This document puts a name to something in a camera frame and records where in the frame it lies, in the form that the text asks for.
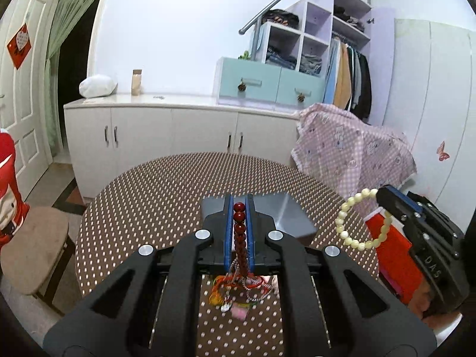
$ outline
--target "pink gingham blanket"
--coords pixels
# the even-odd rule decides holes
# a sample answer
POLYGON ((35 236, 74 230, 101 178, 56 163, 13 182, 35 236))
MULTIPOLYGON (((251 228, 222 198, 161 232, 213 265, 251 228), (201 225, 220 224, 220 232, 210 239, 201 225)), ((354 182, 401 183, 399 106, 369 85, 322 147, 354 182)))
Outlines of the pink gingham blanket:
MULTIPOLYGON (((400 187, 417 172, 404 134, 370 126, 332 104, 313 104, 301 111, 299 139, 292 157, 299 171, 313 176, 343 198, 363 188, 400 187)), ((378 207, 366 199, 356 205, 361 216, 378 207)))

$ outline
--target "brown polka dot tablecloth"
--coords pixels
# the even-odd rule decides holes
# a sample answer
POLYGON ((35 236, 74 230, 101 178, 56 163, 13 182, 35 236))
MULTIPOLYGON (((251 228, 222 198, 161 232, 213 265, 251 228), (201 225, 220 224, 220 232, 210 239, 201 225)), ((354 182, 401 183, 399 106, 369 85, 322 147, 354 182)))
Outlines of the brown polka dot tablecloth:
MULTIPOLYGON (((83 295, 91 292, 141 245, 176 245, 201 228, 201 201, 252 193, 289 193, 317 229, 311 247, 334 244, 373 277, 377 253, 343 247, 334 220, 344 200, 316 179, 276 162, 227 153, 168 156, 139 165, 111 182, 87 208, 78 235, 76 273, 83 295)), ((359 241, 370 232, 357 212, 346 230, 359 241)), ((197 356, 282 356, 279 294, 251 306, 244 322, 210 306, 211 282, 203 278, 197 329, 197 356)), ((240 300, 240 291, 234 295, 240 300)))

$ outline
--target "white cabinet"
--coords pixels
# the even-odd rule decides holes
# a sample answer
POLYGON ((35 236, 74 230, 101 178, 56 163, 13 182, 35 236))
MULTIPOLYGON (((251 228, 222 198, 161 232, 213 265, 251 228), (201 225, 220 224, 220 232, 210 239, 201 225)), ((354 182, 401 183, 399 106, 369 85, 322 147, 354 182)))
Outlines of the white cabinet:
POLYGON ((111 109, 66 109, 64 117, 79 191, 93 198, 117 176, 111 109))
POLYGON ((297 140, 296 120, 239 114, 234 152, 290 165, 297 140))
POLYGON ((171 154, 171 109, 113 107, 111 122, 118 175, 171 154))
POLYGON ((238 113, 173 109, 172 153, 232 152, 238 113))

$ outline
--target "metal railing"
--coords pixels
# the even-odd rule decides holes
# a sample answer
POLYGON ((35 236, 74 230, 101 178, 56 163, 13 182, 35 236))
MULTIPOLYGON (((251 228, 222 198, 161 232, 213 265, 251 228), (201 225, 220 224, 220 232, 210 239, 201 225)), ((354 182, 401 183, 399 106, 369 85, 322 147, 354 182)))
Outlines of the metal railing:
POLYGON ((266 5, 261 11, 255 15, 251 20, 249 20, 243 28, 241 28, 238 33, 240 35, 244 35, 249 28, 255 25, 255 33, 253 35, 253 44, 251 46, 251 55, 250 58, 251 60, 256 60, 256 47, 258 46, 258 40, 259 40, 259 30, 261 28, 261 22, 263 19, 263 15, 268 12, 272 7, 274 7, 278 2, 281 0, 273 0, 271 1, 268 5, 266 5))

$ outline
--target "black bag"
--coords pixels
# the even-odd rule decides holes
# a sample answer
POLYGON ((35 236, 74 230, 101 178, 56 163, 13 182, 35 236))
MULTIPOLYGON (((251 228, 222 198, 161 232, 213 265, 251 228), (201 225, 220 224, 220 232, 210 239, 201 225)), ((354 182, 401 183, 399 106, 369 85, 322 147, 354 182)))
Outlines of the black bag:
POLYGON ((294 29, 299 26, 299 17, 282 9, 273 9, 266 12, 261 23, 264 24, 266 21, 272 21, 294 29))

